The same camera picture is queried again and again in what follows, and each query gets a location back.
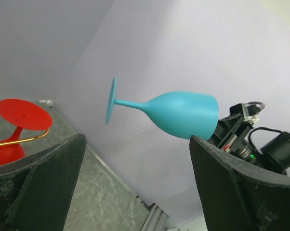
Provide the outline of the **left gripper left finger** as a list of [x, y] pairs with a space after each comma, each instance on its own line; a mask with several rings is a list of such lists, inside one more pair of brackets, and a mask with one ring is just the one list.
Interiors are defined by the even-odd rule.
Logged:
[[0, 166], [0, 231], [62, 231], [86, 145], [76, 134]]

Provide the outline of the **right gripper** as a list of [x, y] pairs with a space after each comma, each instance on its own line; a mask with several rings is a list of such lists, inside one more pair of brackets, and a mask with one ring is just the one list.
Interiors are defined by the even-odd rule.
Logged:
[[255, 154], [255, 148], [245, 140], [255, 122], [255, 116], [246, 120], [241, 114], [220, 119], [208, 142], [229, 154]]

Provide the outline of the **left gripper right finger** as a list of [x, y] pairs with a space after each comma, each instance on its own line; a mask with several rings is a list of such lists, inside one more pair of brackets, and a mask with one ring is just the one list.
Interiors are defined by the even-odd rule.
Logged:
[[252, 165], [204, 139], [190, 156], [207, 229], [290, 231], [290, 177]]

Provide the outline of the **blue wine glass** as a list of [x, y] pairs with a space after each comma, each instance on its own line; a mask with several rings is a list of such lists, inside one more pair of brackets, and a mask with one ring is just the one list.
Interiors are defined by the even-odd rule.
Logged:
[[116, 98], [117, 79], [113, 78], [105, 123], [108, 124], [114, 105], [143, 111], [162, 131], [182, 139], [192, 135], [208, 140], [214, 133], [219, 119], [219, 105], [215, 97], [188, 91], [164, 93], [145, 103]]

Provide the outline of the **red wine glass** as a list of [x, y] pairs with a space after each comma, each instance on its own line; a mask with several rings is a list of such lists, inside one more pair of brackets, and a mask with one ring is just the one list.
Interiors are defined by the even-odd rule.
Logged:
[[[11, 137], [0, 141], [0, 166], [25, 157], [21, 143], [44, 137], [53, 124], [51, 116], [40, 106], [21, 99], [0, 101], [0, 116], [16, 126]], [[28, 139], [19, 139], [24, 129], [44, 131], [43, 134]]]

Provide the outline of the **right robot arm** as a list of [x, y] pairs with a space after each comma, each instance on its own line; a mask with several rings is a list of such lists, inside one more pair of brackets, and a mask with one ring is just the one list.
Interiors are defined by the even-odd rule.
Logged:
[[[251, 139], [258, 130], [278, 133], [259, 151]], [[290, 167], [290, 133], [265, 127], [253, 128], [252, 123], [244, 121], [240, 114], [219, 120], [208, 142], [226, 153], [278, 174], [286, 175], [286, 169]]]

